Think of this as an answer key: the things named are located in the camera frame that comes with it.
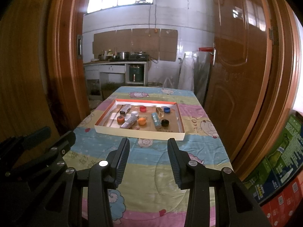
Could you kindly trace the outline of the blue bottle cap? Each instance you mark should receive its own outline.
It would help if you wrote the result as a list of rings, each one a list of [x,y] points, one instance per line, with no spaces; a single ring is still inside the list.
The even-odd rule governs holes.
[[[170,113],[170,107],[164,107],[163,111],[164,113]]]

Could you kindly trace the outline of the dark green air fryer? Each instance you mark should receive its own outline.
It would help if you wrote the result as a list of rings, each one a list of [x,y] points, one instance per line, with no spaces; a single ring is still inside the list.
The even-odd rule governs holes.
[[[131,82],[142,82],[144,68],[142,65],[129,65],[129,80]]]

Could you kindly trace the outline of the red cardboard carton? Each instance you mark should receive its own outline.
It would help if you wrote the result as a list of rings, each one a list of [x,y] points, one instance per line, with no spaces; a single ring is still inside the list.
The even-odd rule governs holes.
[[[271,226],[286,226],[302,200],[302,172],[261,209]]]

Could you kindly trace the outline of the orange cap with label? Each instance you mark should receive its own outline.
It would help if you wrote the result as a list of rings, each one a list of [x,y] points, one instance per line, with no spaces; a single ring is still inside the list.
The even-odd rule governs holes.
[[[117,117],[117,122],[119,124],[123,124],[125,122],[125,117],[123,115],[120,115]]]

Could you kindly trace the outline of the wooden door frame left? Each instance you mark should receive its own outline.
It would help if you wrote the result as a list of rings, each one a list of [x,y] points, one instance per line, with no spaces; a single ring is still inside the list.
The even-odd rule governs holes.
[[[83,64],[85,0],[51,0],[47,21],[50,112],[60,135],[90,113]]]

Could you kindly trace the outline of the white Hello Kitty box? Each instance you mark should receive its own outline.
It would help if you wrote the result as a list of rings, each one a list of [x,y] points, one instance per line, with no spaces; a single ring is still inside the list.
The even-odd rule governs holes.
[[[126,115],[130,109],[131,109],[130,104],[124,104],[124,105],[122,105],[122,107],[120,109],[120,114],[121,115]]]

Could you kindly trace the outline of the black bottle cap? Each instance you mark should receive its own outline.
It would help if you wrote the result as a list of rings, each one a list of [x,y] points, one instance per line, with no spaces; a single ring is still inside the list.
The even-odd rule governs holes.
[[[163,127],[168,127],[168,126],[169,126],[169,120],[163,119],[163,120],[161,121],[161,125],[162,125]]]

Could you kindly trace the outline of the black gas stove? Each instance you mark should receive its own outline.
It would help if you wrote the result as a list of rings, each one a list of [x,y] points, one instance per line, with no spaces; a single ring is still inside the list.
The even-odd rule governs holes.
[[[148,61],[149,55],[146,53],[131,53],[128,58],[129,61]]]

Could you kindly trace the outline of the light blue slim box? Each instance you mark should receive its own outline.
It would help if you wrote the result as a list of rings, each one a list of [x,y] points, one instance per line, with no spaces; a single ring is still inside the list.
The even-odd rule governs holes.
[[[154,112],[154,113],[151,114],[151,117],[152,117],[152,121],[154,123],[154,126],[156,128],[161,127],[161,122],[160,122],[158,114],[156,112]]]

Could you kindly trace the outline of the shallow cardboard tray box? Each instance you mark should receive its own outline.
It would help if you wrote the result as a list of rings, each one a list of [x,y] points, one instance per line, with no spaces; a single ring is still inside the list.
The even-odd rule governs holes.
[[[114,99],[95,123],[98,133],[140,139],[184,140],[176,102]]]

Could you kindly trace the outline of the cardboard sheet on wall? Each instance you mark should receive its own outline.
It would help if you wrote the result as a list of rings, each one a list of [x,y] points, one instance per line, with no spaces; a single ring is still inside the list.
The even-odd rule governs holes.
[[[175,61],[178,31],[172,29],[123,29],[94,34],[92,53],[95,57],[109,52],[145,52],[160,61]]]

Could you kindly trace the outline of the red bottle cap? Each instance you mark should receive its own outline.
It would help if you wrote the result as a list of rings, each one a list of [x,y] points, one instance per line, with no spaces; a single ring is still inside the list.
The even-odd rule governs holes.
[[[146,112],[147,108],[145,106],[140,106],[140,111],[141,112]]]

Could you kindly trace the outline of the steel cooking pot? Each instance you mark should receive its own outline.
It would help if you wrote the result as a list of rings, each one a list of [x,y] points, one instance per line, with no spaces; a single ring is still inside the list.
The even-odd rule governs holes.
[[[129,52],[123,51],[117,53],[118,60],[127,61],[129,59]]]

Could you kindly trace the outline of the rolled clear plastic sheet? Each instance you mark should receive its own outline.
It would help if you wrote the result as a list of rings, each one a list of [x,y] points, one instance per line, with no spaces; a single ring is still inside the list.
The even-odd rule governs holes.
[[[185,52],[180,60],[178,89],[194,93],[203,103],[209,84],[212,55],[208,51]]]

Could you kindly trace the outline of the white kitchen counter cabinet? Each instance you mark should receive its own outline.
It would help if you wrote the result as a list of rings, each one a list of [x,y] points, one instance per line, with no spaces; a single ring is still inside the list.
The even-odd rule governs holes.
[[[143,80],[130,80],[130,66],[143,66]],[[96,61],[84,64],[86,80],[97,80],[100,86],[114,83],[122,85],[147,86],[148,65],[146,61]]]

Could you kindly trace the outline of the plain orange bottle cap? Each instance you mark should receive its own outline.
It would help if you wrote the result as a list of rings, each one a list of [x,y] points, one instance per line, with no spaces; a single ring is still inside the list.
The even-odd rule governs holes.
[[[139,124],[140,126],[146,125],[146,118],[144,118],[144,117],[138,118],[138,124]]]

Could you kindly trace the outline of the white translucent cap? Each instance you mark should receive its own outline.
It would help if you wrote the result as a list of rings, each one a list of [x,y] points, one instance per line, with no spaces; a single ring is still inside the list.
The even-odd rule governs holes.
[[[138,111],[133,111],[133,112],[131,112],[131,115],[137,117],[139,115],[139,113],[138,113]]]

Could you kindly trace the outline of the green cardboard carton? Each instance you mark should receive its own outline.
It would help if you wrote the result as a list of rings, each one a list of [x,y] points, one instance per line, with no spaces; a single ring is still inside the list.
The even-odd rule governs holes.
[[[302,117],[290,115],[270,152],[243,181],[258,203],[263,203],[302,168]]]

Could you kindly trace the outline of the brown wooden door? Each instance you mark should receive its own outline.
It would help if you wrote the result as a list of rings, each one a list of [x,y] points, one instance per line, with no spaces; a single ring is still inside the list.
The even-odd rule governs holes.
[[[267,0],[213,0],[214,49],[205,111],[233,160],[260,112],[272,42]]]

